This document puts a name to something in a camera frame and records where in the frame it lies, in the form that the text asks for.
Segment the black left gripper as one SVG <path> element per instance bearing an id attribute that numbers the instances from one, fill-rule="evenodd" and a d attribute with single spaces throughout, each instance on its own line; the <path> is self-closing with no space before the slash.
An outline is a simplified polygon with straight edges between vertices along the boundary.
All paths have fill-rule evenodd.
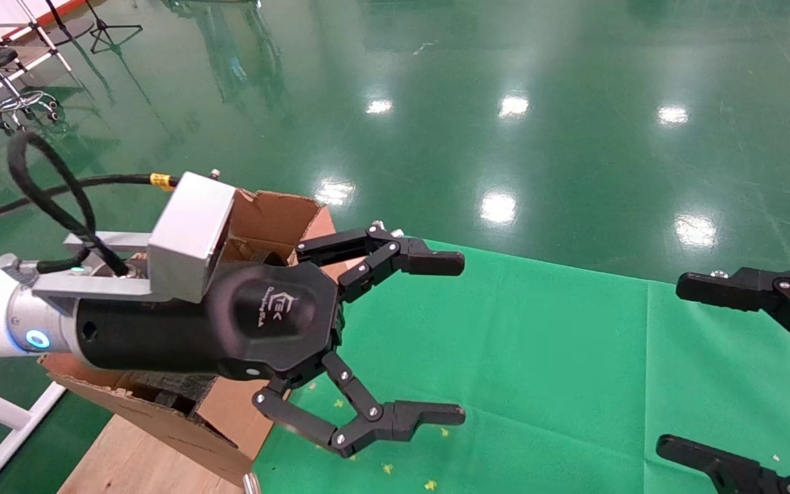
<path id="1" fill-rule="evenodd" d="M 291 267 L 226 266 L 200 303 L 81 300 L 75 319 L 81 356 L 107 370 L 270 379 L 253 397 L 258 412 L 342 458 L 376 441 L 408 442 L 421 425 L 464 424 L 457 404 L 379 403 L 333 351 L 342 301 L 353 303 L 396 272 L 457 277 L 464 254 L 373 224 L 304 240 L 296 256 L 299 265 Z M 337 284 L 320 269 L 353 260 L 358 264 Z M 321 370 L 357 413 L 348 424 L 333 425 L 285 399 L 292 382 L 311 381 Z"/>

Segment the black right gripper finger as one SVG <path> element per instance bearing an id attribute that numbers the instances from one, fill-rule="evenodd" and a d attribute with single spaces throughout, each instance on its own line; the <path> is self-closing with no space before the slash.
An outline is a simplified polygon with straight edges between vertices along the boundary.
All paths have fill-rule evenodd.
<path id="1" fill-rule="evenodd" d="M 718 493 L 790 493 L 790 475 L 778 475 L 750 458 L 680 436 L 660 436 L 656 453 L 706 474 Z"/>
<path id="2" fill-rule="evenodd" d="M 727 276 L 686 272 L 678 278 L 676 294 L 685 301 L 765 312 L 790 333 L 790 271 L 741 267 Z"/>

